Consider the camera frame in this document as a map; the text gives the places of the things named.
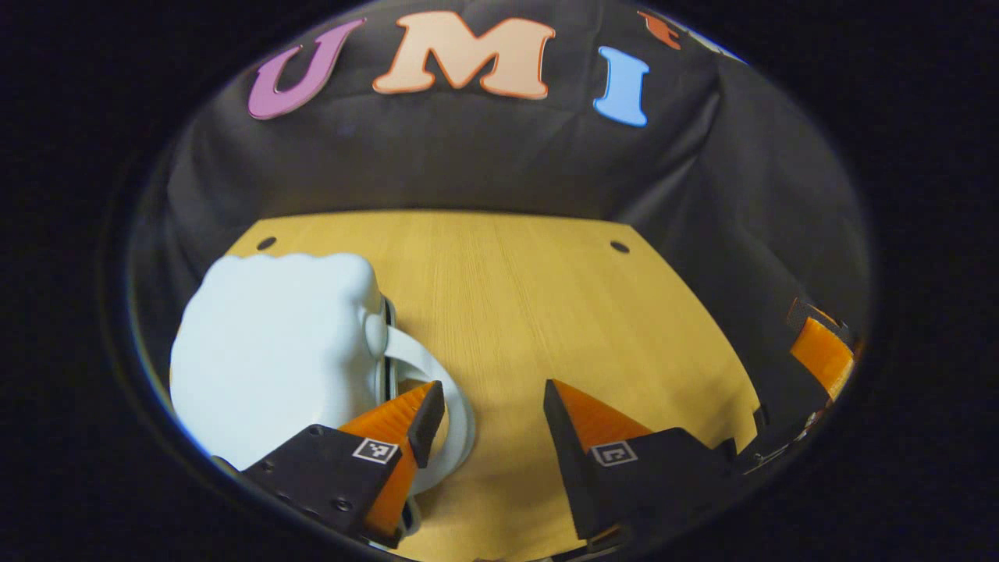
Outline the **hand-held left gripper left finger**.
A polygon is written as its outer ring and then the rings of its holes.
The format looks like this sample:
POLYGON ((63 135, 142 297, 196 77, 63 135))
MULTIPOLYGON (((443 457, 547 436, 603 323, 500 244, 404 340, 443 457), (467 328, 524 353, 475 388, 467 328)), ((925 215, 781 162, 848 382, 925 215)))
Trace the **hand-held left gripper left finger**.
POLYGON ((338 429, 304 428, 242 476, 339 534, 396 548, 443 415, 443 385, 428 382, 338 429))

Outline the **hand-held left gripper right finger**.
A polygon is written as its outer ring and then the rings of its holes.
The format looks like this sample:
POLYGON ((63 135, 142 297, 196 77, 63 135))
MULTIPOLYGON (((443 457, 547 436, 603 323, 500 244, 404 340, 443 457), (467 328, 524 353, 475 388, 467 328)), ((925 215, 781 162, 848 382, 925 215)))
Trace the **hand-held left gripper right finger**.
POLYGON ((653 431, 557 379, 543 400, 572 522, 588 551, 650 551, 725 508, 738 490, 734 441, 709 448, 653 431))

